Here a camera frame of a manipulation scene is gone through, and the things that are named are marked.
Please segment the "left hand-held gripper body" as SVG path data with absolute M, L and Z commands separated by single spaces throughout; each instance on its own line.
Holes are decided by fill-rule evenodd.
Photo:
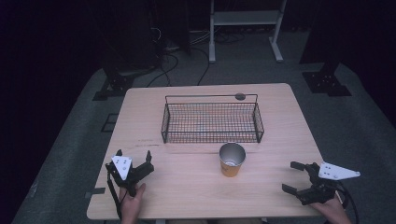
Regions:
M 126 188 L 130 196 L 136 195 L 135 185 L 154 171 L 152 163 L 142 163 L 133 167 L 131 157 L 113 156 L 107 170 L 119 187 Z

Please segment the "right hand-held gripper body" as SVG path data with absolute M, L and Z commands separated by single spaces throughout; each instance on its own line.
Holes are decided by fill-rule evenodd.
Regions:
M 349 193 L 343 187 L 341 181 L 359 177 L 360 172 L 350 170 L 338 165 L 323 161 L 321 164 L 307 163 L 305 171 L 308 173 L 311 187 L 309 189 L 298 190 L 297 197 L 302 205 L 311 203 L 326 203 L 332 199 L 336 192 L 341 192 L 346 199 L 343 205 L 348 203 Z

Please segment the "person's right hand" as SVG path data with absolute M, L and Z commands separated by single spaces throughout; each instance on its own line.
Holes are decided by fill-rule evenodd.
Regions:
M 310 206 L 319 211 L 326 218 L 340 216 L 347 217 L 343 206 L 336 196 L 328 200 L 326 203 L 311 203 Z

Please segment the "person's left hand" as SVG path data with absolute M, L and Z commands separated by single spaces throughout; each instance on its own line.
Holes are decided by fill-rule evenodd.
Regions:
M 146 184 L 142 184 L 141 186 L 135 186 L 136 195 L 130 196 L 126 188 L 120 188 L 120 211 L 121 211 L 121 219 L 123 218 L 138 218 L 142 202 L 143 195 L 146 190 Z

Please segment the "metal cup with orange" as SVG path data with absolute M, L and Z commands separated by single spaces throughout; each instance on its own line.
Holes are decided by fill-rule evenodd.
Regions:
M 219 149 L 220 170 L 227 177 L 237 176 L 240 167 L 245 162 L 247 153 L 236 143 L 224 144 Z

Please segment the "black stand with base plate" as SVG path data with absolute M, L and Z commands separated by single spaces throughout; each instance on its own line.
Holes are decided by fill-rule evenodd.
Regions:
M 132 88 L 136 78 L 156 69 L 156 65 L 130 63 L 121 55 L 104 56 L 100 64 L 106 79 L 102 88 L 93 96 L 94 101 L 105 101 L 109 97 L 124 96 Z
M 313 93 L 326 93 L 331 97 L 350 96 L 351 93 L 342 85 L 335 75 L 339 61 L 328 61 L 315 72 L 303 72 L 303 77 Z

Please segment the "white metal stand frame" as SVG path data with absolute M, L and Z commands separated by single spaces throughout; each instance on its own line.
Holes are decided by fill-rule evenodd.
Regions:
M 277 44 L 288 0 L 281 0 L 279 9 L 261 11 L 216 11 L 215 0 L 210 3 L 208 61 L 216 61 L 215 28 L 219 26 L 274 25 L 275 30 L 269 43 L 278 63 L 284 61 Z

